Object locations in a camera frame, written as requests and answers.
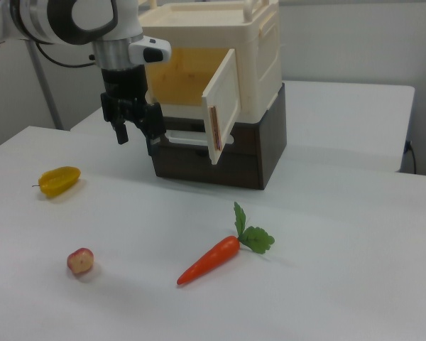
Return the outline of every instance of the carrot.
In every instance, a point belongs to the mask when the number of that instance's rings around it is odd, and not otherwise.
[[[240,250],[240,242],[235,236],[228,236],[204,254],[186,270],[177,281],[178,285],[191,282],[203,274],[213,270],[235,256]]]
[[[234,211],[235,226],[239,236],[228,236],[212,247],[179,277],[177,280],[178,285],[194,281],[196,278],[228,261],[239,252],[240,243],[258,254],[265,254],[265,251],[270,249],[275,239],[260,227],[250,226],[245,229],[246,215],[236,202],[234,203]]]

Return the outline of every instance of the green leaf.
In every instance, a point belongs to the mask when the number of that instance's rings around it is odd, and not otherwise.
[[[265,254],[275,239],[260,227],[248,227],[239,236],[239,241],[257,254]]]
[[[234,203],[234,211],[235,211],[235,226],[236,231],[239,234],[239,237],[244,231],[245,223],[246,223],[246,215],[244,214],[243,209],[236,202]]]

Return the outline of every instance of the open door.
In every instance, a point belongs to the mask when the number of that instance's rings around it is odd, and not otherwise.
[[[202,94],[205,133],[213,165],[217,164],[240,112],[240,89],[235,50],[231,49]]]

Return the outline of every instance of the power cord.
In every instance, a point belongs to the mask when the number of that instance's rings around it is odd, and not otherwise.
[[[405,141],[405,145],[404,145],[404,155],[410,151],[412,153],[412,159],[413,159],[413,173],[416,174],[417,173],[417,161],[415,159],[415,152],[413,151],[413,147],[412,147],[412,141]]]
[[[87,67],[87,66],[92,66],[92,65],[94,65],[94,63],[86,63],[86,64],[79,64],[79,65],[70,65],[70,64],[64,64],[64,63],[60,63],[60,62],[58,62],[58,61],[56,61],[55,59],[52,59],[42,48],[41,48],[41,45],[40,45],[40,43],[38,43],[38,42],[35,42],[35,44],[36,44],[36,48],[41,52],[41,54],[44,56],[44,58],[46,58],[47,60],[49,60],[50,62],[52,62],[52,63],[54,63],[54,64],[56,64],[56,65],[59,65],[59,66],[63,66],[63,67],[68,67],[68,68],[70,68],[70,69],[79,69],[79,68],[81,68],[81,67]]]

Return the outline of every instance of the white table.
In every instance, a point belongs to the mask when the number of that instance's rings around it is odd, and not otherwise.
[[[82,169],[46,200],[51,168]],[[276,240],[178,288],[234,233]],[[89,247],[92,273],[67,255]],[[424,340],[426,177],[283,154],[264,191],[155,177],[143,138],[27,128],[0,146],[0,341]]]
[[[284,81],[288,154],[304,162],[375,171],[399,171],[415,89],[370,85]],[[131,140],[141,132],[130,124]],[[72,132],[116,139],[102,109]]]

